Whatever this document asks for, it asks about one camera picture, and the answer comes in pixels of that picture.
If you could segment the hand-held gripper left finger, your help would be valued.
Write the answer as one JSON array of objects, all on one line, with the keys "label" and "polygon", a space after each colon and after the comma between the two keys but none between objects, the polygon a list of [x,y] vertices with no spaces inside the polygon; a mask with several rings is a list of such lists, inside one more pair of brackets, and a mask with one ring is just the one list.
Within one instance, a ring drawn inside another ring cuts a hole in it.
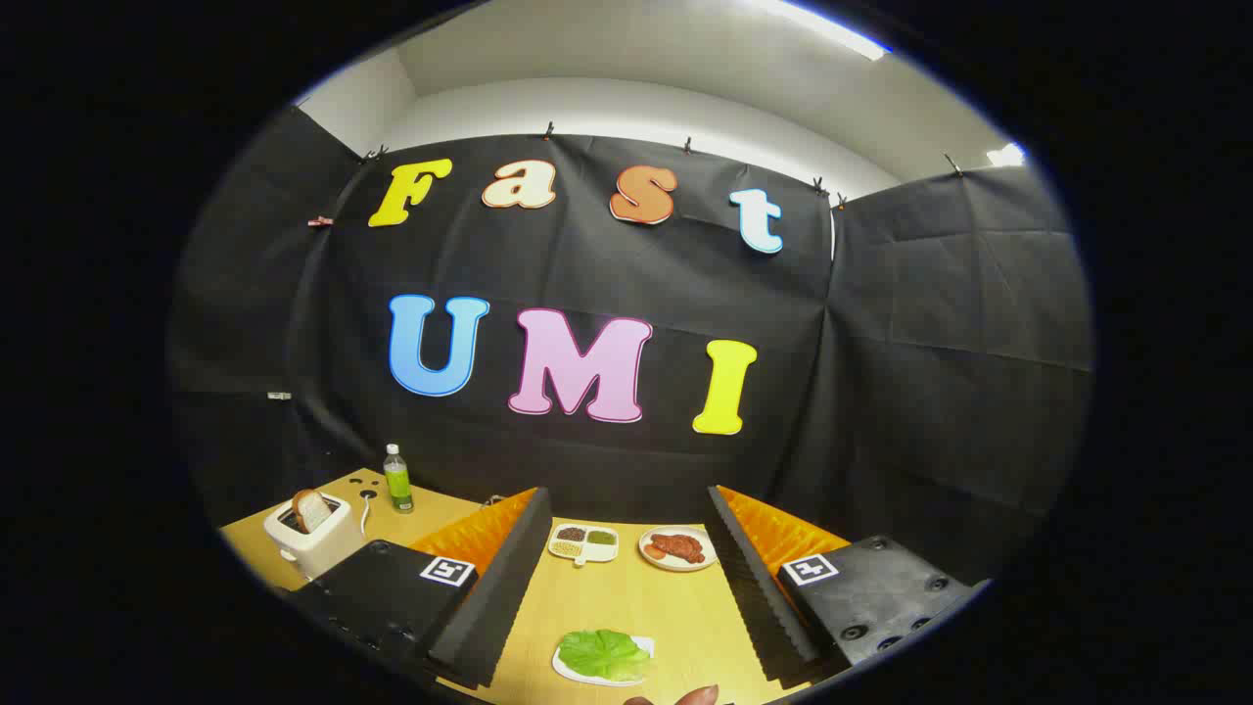
[{"label": "hand-held gripper left finger", "polygon": [[550,492],[530,488],[408,545],[368,541],[287,599],[403,677],[487,686],[551,522]]}]

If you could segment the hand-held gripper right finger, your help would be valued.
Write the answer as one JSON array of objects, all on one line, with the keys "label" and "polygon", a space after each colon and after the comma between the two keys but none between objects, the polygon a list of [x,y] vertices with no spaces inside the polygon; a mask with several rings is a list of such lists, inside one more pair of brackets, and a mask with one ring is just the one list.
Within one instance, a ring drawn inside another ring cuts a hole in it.
[{"label": "hand-held gripper right finger", "polygon": [[984,589],[898,540],[843,540],[708,487],[707,531],[766,677],[813,685],[903,650]]}]

